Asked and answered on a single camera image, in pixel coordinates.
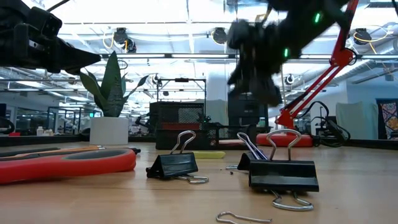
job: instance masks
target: red handle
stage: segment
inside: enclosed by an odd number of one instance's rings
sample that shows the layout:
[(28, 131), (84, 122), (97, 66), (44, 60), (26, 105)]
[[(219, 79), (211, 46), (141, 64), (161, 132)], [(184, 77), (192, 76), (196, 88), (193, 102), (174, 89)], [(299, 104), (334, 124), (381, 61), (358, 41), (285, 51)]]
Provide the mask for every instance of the red handle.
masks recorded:
[(133, 170), (130, 149), (101, 149), (70, 155), (0, 162), (0, 184), (49, 177), (76, 177)]

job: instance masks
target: wooden table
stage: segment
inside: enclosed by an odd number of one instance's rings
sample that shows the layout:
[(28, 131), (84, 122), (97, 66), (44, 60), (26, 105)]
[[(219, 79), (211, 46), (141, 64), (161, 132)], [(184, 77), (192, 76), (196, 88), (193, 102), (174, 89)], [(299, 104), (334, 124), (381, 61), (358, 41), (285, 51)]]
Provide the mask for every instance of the wooden table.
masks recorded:
[[(0, 223), (207, 224), (216, 223), (216, 215), (223, 211), (272, 218), (275, 224), (397, 223), (396, 151), (353, 147), (294, 149), (293, 158), (315, 160), (320, 192), (303, 197), (314, 204), (314, 211), (290, 212), (274, 208), (272, 195), (254, 193), (244, 172), (231, 175), (224, 169), (237, 164), (242, 152), (228, 151), (224, 159), (197, 159), (198, 175), (209, 177), (210, 182), (190, 185), (181, 180), (147, 179), (145, 168), (152, 165), (157, 153), (167, 152), (156, 151), (152, 143), (131, 146), (142, 149), (135, 172), (0, 187)], [(275, 158), (284, 158), (286, 152), (277, 151)], [(290, 197), (284, 198), (293, 203)]]

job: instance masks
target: potted plant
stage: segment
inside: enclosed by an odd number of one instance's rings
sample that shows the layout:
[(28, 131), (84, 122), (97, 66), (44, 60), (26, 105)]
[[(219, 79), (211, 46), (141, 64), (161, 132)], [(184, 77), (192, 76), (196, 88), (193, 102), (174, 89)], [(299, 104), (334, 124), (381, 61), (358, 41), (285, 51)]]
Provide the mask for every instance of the potted plant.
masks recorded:
[(129, 140), (129, 120), (120, 118), (124, 104), (137, 88), (145, 84), (148, 76), (142, 77), (135, 89), (126, 93), (126, 79), (120, 74), (118, 56), (113, 52), (106, 64), (101, 86), (95, 76), (87, 71), (81, 73), (83, 86), (94, 96), (97, 107), (103, 112), (103, 117), (92, 118), (90, 127), (90, 144), (124, 145)]

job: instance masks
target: red desk lamp arm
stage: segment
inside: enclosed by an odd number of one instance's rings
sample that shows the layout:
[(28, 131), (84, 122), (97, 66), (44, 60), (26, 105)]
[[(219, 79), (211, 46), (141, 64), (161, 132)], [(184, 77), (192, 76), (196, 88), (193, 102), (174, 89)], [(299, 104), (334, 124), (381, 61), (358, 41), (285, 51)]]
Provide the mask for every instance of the red desk lamp arm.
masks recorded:
[[(346, 14), (349, 14), (351, 17), (349, 19), (349, 24), (347, 29), (341, 29), (338, 35), (335, 48), (331, 55), (330, 59), (330, 67), (315, 80), (312, 85), (305, 90), (303, 94), (294, 99), (292, 102), (287, 104), (284, 108), (280, 110), (280, 116), (276, 119), (275, 123), (285, 126), (286, 128), (294, 129), (293, 120), (296, 118), (297, 114), (307, 106), (311, 100), (328, 84), (330, 81), (345, 67), (350, 61), (353, 59), (353, 52), (345, 48), (346, 38), (348, 36), (349, 28), (351, 27), (351, 23), (355, 14), (355, 10), (358, 6), (358, 0), (351, 0), (346, 9)], [(318, 87), (317, 85), (321, 83), (321, 81), (333, 70), (331, 75)], [(293, 109), (302, 101), (304, 98), (308, 96), (305, 101), (297, 107), (296, 110)]]

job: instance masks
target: snake plant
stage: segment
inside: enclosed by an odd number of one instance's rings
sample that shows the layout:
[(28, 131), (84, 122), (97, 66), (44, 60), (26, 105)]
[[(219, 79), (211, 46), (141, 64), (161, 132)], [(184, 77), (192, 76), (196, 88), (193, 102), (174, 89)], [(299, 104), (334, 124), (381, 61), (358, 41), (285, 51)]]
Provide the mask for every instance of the snake plant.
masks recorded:
[(95, 76), (87, 71), (87, 75), (80, 74), (80, 80), (83, 86), (94, 96), (94, 102), (99, 107), (104, 116), (117, 118), (120, 116), (124, 104), (137, 88), (145, 84), (148, 77), (142, 77), (135, 89), (126, 93), (126, 74), (123, 77), (120, 74), (118, 56), (113, 52), (108, 59), (105, 68), (105, 74), (101, 86), (98, 84)]

